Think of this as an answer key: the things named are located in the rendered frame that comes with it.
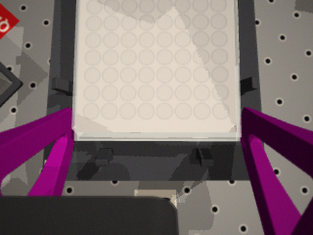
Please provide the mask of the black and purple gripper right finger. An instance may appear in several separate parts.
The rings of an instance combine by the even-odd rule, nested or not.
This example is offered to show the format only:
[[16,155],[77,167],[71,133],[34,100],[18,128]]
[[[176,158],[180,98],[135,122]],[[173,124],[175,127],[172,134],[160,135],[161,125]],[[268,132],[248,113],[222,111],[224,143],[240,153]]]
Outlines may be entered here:
[[264,235],[313,235],[313,197],[301,215],[261,144],[267,144],[313,179],[313,131],[251,108],[243,108],[241,121],[246,169]]

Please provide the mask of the grey rectangular base plate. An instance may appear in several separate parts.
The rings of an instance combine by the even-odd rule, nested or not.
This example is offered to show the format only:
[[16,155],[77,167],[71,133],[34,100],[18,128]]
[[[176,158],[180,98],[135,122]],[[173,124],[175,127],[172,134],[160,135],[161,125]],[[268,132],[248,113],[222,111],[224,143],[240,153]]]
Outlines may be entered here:
[[[19,22],[0,39],[0,62],[23,86],[0,108],[0,132],[46,117],[55,0],[0,0]],[[262,113],[313,131],[313,0],[254,0]],[[264,143],[303,215],[313,179]],[[44,149],[4,177],[2,196],[27,196]],[[264,235],[250,181],[65,181],[62,196],[176,190],[179,235]]]

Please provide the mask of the white well plate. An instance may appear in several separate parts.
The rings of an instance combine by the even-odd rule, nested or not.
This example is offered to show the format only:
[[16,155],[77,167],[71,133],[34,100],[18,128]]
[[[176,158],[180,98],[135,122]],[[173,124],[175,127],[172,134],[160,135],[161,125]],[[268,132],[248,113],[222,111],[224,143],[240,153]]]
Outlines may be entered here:
[[238,0],[76,0],[74,141],[241,141]]

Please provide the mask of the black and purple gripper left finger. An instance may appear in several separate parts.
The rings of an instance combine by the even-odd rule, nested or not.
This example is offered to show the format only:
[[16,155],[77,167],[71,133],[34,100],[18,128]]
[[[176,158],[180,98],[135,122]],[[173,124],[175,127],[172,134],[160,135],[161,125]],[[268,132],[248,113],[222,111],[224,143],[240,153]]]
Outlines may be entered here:
[[55,141],[27,196],[62,196],[74,146],[72,108],[0,132],[0,196],[5,176]]

